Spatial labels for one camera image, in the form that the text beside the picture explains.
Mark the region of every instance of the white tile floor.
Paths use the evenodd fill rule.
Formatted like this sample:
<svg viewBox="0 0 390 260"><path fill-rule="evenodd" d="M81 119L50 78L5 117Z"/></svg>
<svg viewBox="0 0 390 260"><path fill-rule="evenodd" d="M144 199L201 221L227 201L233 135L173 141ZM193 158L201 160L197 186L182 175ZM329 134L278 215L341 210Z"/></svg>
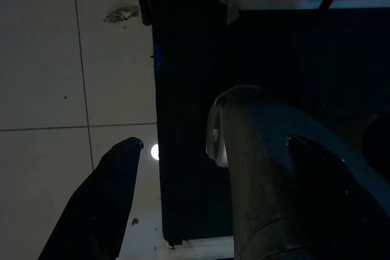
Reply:
<svg viewBox="0 0 390 260"><path fill-rule="evenodd" d="M151 27L103 18L137 0L2 0L0 254L39 257L71 194L114 144L144 141L120 259L220 259L232 238L169 250L161 230ZM139 224L131 226L134 217Z"/></svg>

